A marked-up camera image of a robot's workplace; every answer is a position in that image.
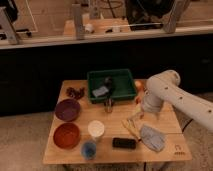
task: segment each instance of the gray cloth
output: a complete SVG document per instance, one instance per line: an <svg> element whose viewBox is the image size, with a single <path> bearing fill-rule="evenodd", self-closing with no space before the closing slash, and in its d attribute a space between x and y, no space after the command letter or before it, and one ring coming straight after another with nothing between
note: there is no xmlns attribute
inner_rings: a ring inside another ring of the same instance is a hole
<svg viewBox="0 0 213 171"><path fill-rule="evenodd" d="M165 135L147 125L143 125L140 130L143 143L154 151L161 151L165 147Z"/></svg>
<svg viewBox="0 0 213 171"><path fill-rule="evenodd" d="M92 91L92 94L95 97L100 97L100 96L104 96L109 92L109 89L106 86L101 86L98 89L95 89Z"/></svg>

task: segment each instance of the floor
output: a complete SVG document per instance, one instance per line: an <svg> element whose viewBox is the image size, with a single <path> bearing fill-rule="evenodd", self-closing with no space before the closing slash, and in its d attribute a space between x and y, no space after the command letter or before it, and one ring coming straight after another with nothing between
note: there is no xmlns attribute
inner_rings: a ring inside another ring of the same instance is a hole
<svg viewBox="0 0 213 171"><path fill-rule="evenodd" d="M213 101L213 92L199 95ZM175 109L180 125L189 120ZM53 112L0 117L0 171L63 171L58 165L43 165L42 159ZM192 121L185 129L192 160L173 162L165 171L213 171L213 133ZM72 165L72 171L143 171L143 163Z"/></svg>
<svg viewBox="0 0 213 171"><path fill-rule="evenodd" d="M72 4L87 0L15 0L19 9L18 20L14 23L16 29L28 28L34 37L60 36L66 20L72 19ZM106 0L100 0L101 13L104 18L112 18ZM124 0L112 1L116 17L126 16ZM213 25L213 0L191 0L183 13L179 27L194 25ZM82 7L83 13L88 13L88 7ZM170 14L156 22L167 22Z"/></svg>

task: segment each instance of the red bowl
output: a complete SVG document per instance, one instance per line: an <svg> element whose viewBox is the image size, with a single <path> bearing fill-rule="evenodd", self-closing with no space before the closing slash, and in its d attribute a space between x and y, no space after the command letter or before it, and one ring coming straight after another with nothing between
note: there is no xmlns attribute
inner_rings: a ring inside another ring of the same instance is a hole
<svg viewBox="0 0 213 171"><path fill-rule="evenodd" d="M74 148L80 141L80 130L74 123L64 123L55 130L53 140L60 148Z"/></svg>
<svg viewBox="0 0 213 171"><path fill-rule="evenodd" d="M65 99L56 105L55 114L57 118L69 122L78 117L80 108L80 104L77 100Z"/></svg>

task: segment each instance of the green tray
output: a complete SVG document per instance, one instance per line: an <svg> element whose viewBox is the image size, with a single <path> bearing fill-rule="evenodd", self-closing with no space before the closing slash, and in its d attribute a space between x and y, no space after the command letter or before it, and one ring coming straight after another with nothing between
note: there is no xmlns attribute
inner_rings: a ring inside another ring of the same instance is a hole
<svg viewBox="0 0 213 171"><path fill-rule="evenodd" d="M106 77L112 77L115 90L111 98L115 101L130 100L136 96L136 88L129 69L90 71L87 73L88 97L92 103L102 103L106 96L95 97L92 91L103 85Z"/></svg>

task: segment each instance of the blue cup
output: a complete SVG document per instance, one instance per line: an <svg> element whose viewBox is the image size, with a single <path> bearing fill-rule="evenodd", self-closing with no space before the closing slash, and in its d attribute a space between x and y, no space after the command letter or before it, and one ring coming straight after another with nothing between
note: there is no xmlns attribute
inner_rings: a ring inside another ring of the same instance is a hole
<svg viewBox="0 0 213 171"><path fill-rule="evenodd" d="M92 141L85 142L81 147L81 154L86 160L91 160L96 154L96 144Z"/></svg>

